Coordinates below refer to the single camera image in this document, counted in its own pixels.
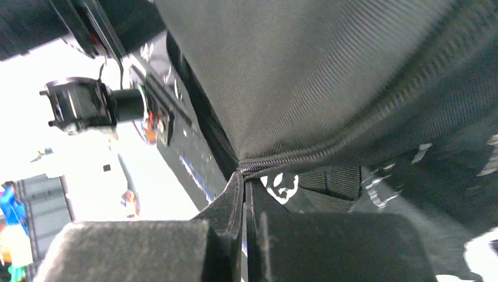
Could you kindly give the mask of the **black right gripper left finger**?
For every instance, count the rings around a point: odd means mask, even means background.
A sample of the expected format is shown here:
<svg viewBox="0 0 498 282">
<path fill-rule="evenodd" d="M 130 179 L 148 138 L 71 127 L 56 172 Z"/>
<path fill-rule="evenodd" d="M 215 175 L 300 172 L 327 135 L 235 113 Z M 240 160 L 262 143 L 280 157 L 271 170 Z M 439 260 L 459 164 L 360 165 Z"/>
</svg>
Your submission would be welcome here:
<svg viewBox="0 0 498 282">
<path fill-rule="evenodd" d="M 82 221 L 55 237 L 36 281 L 240 281 L 243 177 L 188 221 Z"/>
</svg>

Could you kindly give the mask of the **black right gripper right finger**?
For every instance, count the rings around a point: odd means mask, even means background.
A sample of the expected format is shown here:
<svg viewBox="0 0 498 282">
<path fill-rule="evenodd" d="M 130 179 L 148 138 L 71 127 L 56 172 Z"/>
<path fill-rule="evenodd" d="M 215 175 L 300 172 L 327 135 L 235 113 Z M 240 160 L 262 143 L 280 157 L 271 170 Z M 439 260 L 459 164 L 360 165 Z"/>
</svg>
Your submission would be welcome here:
<svg viewBox="0 0 498 282">
<path fill-rule="evenodd" d="M 245 184 L 250 281 L 435 281 L 419 235 L 397 214 L 293 213 Z"/>
</svg>

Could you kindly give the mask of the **black backpack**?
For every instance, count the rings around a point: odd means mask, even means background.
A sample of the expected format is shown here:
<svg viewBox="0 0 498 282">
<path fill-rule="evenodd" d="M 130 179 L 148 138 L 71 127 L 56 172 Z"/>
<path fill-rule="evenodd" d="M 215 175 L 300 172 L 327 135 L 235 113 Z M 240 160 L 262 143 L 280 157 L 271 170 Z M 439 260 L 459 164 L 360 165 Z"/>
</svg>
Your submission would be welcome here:
<svg viewBox="0 0 498 282">
<path fill-rule="evenodd" d="M 497 113 L 496 1 L 156 1 L 222 179 L 403 155 L 442 185 L 493 171 L 442 139 Z"/>
</svg>

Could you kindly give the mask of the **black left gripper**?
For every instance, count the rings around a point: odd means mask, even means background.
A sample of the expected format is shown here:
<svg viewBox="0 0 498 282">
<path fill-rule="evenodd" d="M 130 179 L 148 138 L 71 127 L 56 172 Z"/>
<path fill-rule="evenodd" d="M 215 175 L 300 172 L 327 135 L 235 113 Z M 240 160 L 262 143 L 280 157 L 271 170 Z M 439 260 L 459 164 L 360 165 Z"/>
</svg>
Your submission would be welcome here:
<svg viewBox="0 0 498 282">
<path fill-rule="evenodd" d="M 68 36 L 91 58 L 121 59 L 165 28 L 152 1 L 1 1 L 1 60 Z"/>
</svg>

